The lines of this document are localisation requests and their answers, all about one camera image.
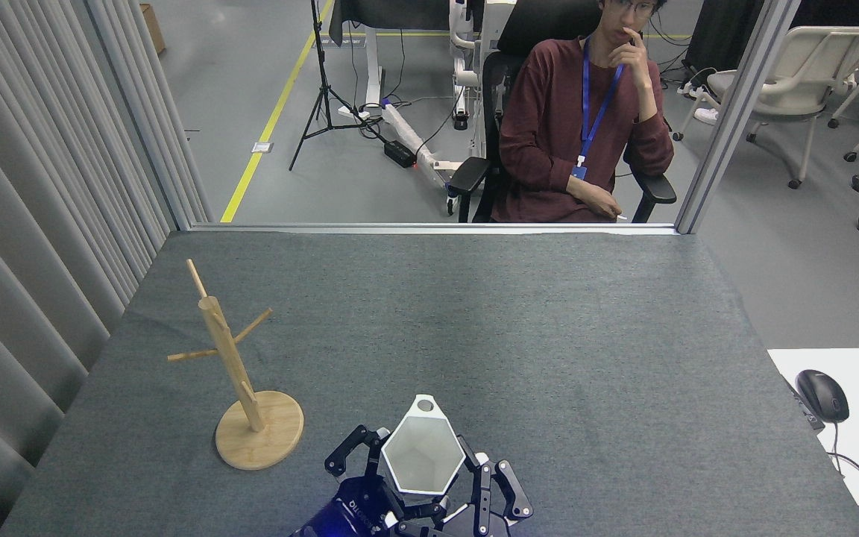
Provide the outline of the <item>person's left hand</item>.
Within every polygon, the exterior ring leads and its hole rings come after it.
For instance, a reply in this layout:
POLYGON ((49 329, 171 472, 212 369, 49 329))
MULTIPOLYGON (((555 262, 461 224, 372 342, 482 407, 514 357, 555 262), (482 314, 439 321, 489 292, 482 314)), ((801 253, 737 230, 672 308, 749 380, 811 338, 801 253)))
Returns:
POLYGON ((609 55, 610 66, 630 66, 635 78, 649 78, 647 49, 641 34, 630 27, 623 27, 627 36, 624 44, 617 45, 609 55))

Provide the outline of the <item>person's right hand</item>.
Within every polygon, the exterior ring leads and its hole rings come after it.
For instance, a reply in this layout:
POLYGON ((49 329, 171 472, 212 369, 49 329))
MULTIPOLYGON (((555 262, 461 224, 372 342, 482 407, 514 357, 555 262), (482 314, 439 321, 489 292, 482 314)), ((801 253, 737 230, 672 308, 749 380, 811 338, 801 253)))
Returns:
POLYGON ((570 196, 586 204, 594 213, 611 221, 623 214, 616 198, 606 189, 570 175, 566 188, 570 196))

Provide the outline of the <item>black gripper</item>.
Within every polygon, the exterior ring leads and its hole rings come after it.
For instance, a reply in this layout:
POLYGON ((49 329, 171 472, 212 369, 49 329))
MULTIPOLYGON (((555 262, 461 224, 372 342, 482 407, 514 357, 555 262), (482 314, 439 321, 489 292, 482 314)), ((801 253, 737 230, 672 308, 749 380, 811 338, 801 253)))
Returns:
MULTIPOLYGON (((348 478, 340 483, 330 502, 324 504, 292 536, 449 536, 444 533, 444 517, 449 513, 449 495, 437 495, 425 503, 406 504, 385 478, 378 474, 383 445, 391 431, 381 427, 353 429, 324 460, 330 475, 341 482, 347 472, 347 457, 359 445, 368 446, 364 478, 348 478)), ((458 436, 464 465, 473 475, 470 502, 473 536, 490 535, 492 461, 483 452, 474 452, 464 436, 458 436)), ((534 514, 515 470, 509 461, 495 465, 494 479, 505 500, 503 517, 522 521, 534 514)))

